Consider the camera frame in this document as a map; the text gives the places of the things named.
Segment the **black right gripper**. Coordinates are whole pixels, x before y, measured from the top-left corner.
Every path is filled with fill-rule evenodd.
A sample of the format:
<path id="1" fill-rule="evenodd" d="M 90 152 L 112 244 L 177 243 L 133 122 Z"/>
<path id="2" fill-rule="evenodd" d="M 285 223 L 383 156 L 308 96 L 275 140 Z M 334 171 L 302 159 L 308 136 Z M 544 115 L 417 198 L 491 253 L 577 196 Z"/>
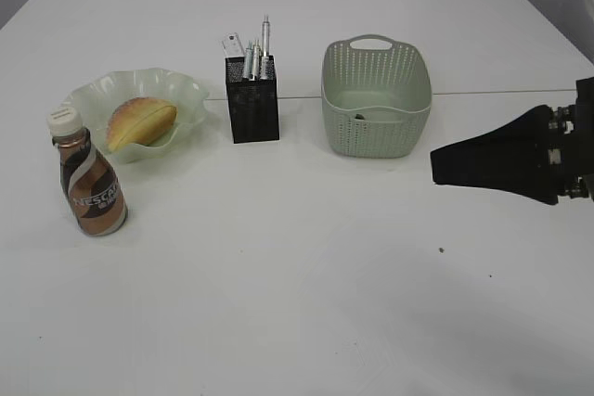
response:
<path id="1" fill-rule="evenodd" d="M 593 78 L 575 83 L 574 104 L 537 106 L 494 131 L 433 150 L 433 181 L 548 205 L 593 198 Z"/>

